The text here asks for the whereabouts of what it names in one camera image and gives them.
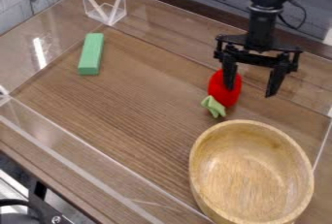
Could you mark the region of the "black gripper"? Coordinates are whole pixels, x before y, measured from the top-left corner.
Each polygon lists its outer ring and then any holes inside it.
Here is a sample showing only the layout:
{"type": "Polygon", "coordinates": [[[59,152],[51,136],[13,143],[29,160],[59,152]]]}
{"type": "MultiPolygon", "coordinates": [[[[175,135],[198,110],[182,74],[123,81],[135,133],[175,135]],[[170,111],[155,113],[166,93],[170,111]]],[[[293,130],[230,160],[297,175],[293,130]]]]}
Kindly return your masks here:
{"type": "Polygon", "coordinates": [[[224,68],[224,81],[228,90],[234,88],[237,64],[248,64],[273,68],[269,73],[269,82],[265,97],[277,93],[286,73],[296,72],[300,65],[303,50],[273,40],[269,48],[250,47],[245,35],[218,35],[214,58],[220,60],[224,68]]]}

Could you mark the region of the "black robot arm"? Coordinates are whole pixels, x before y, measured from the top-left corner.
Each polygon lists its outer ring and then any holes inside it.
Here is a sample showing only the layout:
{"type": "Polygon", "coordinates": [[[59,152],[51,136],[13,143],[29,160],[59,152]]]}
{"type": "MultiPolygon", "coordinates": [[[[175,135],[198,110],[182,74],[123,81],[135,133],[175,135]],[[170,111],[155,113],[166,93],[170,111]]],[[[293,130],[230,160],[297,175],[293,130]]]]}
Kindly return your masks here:
{"type": "Polygon", "coordinates": [[[292,28],[299,29],[304,23],[292,26],[281,16],[284,3],[289,2],[303,11],[304,7],[293,0],[250,0],[249,28],[242,35],[222,35],[216,38],[214,57],[222,63],[224,84],[228,90],[234,89],[237,64],[244,63],[270,68],[265,97],[277,94],[285,76],[299,70],[299,47],[284,45],[273,37],[276,19],[292,28]]]}

